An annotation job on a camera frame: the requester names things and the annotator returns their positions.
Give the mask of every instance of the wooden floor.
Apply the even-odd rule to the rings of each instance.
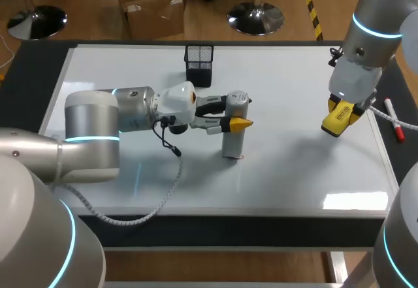
[[[53,39],[128,39],[123,30],[118,0],[34,0],[66,11],[68,26]],[[163,40],[315,40],[305,0],[265,0],[279,6],[285,16],[281,30],[265,37],[251,37],[232,30],[226,14],[235,4],[249,0],[189,0],[185,33]],[[343,40],[358,0],[313,0],[325,40]],[[20,41],[7,34],[6,22],[21,8],[17,0],[0,0],[0,34],[15,52]],[[8,52],[0,43],[0,64]],[[399,64],[418,103],[418,77]],[[6,73],[8,67],[0,69]],[[351,271],[364,253],[346,253]],[[327,261],[318,252],[107,252],[107,280],[111,281],[329,281]]]

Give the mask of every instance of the metal chair base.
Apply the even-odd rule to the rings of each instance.
[[[54,6],[36,6],[34,12],[21,11],[7,24],[8,33],[21,40],[39,40],[55,35],[67,24],[67,14]]]
[[[247,35],[268,35],[280,29],[284,21],[280,8],[268,3],[242,3],[228,14],[229,25]]]

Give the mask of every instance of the whiteboard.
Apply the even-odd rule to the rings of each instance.
[[[183,46],[79,46],[69,52],[41,131],[65,138],[68,94],[185,80]],[[222,135],[203,130],[167,140],[183,152],[182,180],[161,215],[385,217],[398,189],[372,113],[340,138],[321,130],[328,114],[329,47],[215,47],[212,87],[197,95],[247,91],[253,102],[244,158],[221,156]],[[152,131],[123,133],[113,181],[76,184],[104,214],[147,214],[170,189],[178,159]],[[76,214],[89,214],[56,190]]]

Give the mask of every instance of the whiteboard marker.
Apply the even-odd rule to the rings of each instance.
[[[385,106],[386,106],[386,109],[387,109],[387,112],[389,113],[389,115],[392,118],[397,120],[398,117],[396,116],[396,113],[394,112],[392,102],[391,102],[390,98],[388,98],[388,97],[385,99]],[[392,123],[392,125],[393,125],[394,133],[395,133],[396,138],[398,139],[398,141],[399,142],[405,141],[405,136],[404,136],[404,132],[402,130],[402,127],[397,123]]]

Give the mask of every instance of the yellow and black tape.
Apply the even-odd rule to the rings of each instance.
[[[312,0],[306,0],[306,4],[309,9],[309,14],[311,16],[313,28],[315,29],[316,41],[323,41],[324,38],[322,36],[322,29],[321,25],[319,24],[319,19],[314,7],[314,2]]]

